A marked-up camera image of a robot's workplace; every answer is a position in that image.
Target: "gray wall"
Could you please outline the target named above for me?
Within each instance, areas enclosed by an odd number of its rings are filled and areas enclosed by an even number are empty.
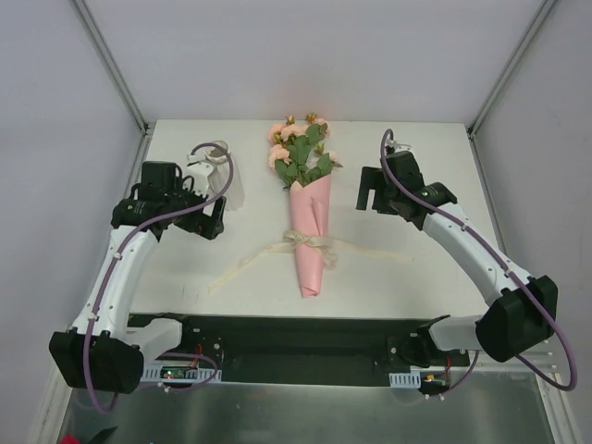
[[[592,442],[592,2],[563,0],[478,134],[507,248],[560,287],[577,353],[570,400]]]
[[[158,118],[469,123],[541,0],[89,0]]]
[[[0,13],[0,442],[23,444],[47,344],[98,272],[139,133],[68,1]]]

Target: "white tabletop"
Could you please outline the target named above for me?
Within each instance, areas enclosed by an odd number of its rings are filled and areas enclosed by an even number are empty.
[[[224,140],[237,160],[246,200],[240,210],[225,213],[225,231],[215,240],[171,226],[145,267],[133,313],[432,318],[486,311],[471,280],[425,233],[398,216],[355,209],[361,169],[379,165],[380,138],[386,128],[393,128],[400,143],[413,147],[425,182],[444,183],[493,241],[485,197],[461,124],[331,123],[327,149],[339,153],[344,168],[332,178],[329,234],[363,247],[410,256],[412,263],[338,249],[337,266],[325,270],[321,294],[302,299],[293,255],[267,254],[210,294],[208,285],[240,259],[281,241],[284,230],[290,228],[288,193],[267,166],[266,136],[272,123],[158,121],[146,160],[172,161],[184,167],[195,145]]]

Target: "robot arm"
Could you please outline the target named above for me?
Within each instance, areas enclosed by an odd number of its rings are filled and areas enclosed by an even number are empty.
[[[549,338],[553,334],[550,325],[510,279],[508,272],[493,259],[491,252],[467,232],[471,221],[457,204],[456,197],[441,183],[425,185],[413,154],[394,148],[388,149],[386,163],[401,185],[465,225],[451,223],[442,214],[404,195],[381,168],[363,168],[357,209],[365,210],[369,191],[375,190],[372,208],[380,214],[402,216],[439,243],[475,283],[489,306],[483,316],[442,316],[419,328],[410,338],[413,344],[407,347],[414,355],[414,363],[426,362],[430,351],[459,349],[483,350],[493,359],[505,362]],[[555,284],[548,277],[533,278],[498,249],[488,248],[508,264],[555,318],[558,294]]]
[[[190,175],[183,178],[180,167],[174,163],[144,162],[141,182],[134,185],[130,196],[113,210],[109,246],[91,295],[71,329],[55,332],[50,341],[49,350],[69,386],[86,387],[82,345],[91,320],[90,367],[92,382],[99,390],[131,393],[140,382],[144,363],[179,345],[181,324],[176,320],[155,319],[130,335],[127,324],[143,267],[171,223],[208,240],[224,230],[222,216],[226,200],[221,197],[210,216],[195,211],[173,219],[165,218],[138,231],[138,227],[150,219],[205,202],[207,178],[214,168],[206,162],[195,162],[187,169]],[[130,235],[132,238],[125,249],[118,253],[117,249]],[[118,259],[117,264],[109,279],[105,279],[114,257]]]

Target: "cream ribbon bow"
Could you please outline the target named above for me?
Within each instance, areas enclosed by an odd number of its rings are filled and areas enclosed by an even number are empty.
[[[353,243],[346,242],[345,240],[339,240],[335,238],[307,236],[295,229],[288,229],[284,231],[284,241],[285,242],[267,245],[264,249],[260,250],[259,252],[242,259],[237,266],[235,266],[227,273],[216,279],[209,286],[210,294],[214,294],[215,292],[220,290],[220,288],[222,288],[224,285],[228,284],[249,263],[254,261],[263,253],[292,253],[294,250],[296,250],[296,248],[300,247],[301,245],[308,245],[309,247],[314,248],[314,250],[320,254],[327,268],[333,268],[335,266],[335,263],[337,262],[338,256],[334,250],[336,244],[345,247],[346,249],[353,251],[355,253],[363,254],[369,257],[374,257],[375,259],[389,259],[400,264],[410,264],[411,262],[413,262],[413,258],[405,254],[372,250],[369,248],[354,245]]]

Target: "pink flower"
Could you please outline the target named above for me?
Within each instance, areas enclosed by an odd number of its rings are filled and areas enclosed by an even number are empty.
[[[286,128],[286,125],[284,125],[283,123],[276,123],[273,127],[271,127],[271,130],[269,131],[269,135],[267,136],[267,139],[271,142],[274,143],[274,136],[276,134],[281,133],[281,131]]]
[[[335,153],[334,151],[325,151],[325,153],[329,154],[329,159],[331,159],[331,162],[335,162],[336,164],[341,163],[341,159],[339,159],[339,155],[337,153]]]
[[[327,123],[326,120],[324,120],[323,118],[316,118],[314,120],[314,123],[316,123],[317,125],[325,125]],[[331,135],[331,128],[329,127],[328,123],[327,123],[327,133],[325,134],[327,137],[329,137]]]
[[[281,131],[281,139],[286,141],[290,136],[303,136],[306,134],[308,127],[299,127],[298,125],[288,125]]]
[[[285,163],[289,164],[291,162],[290,151],[283,147],[272,151],[269,156],[269,167],[271,169],[276,169],[277,160],[283,160]]]

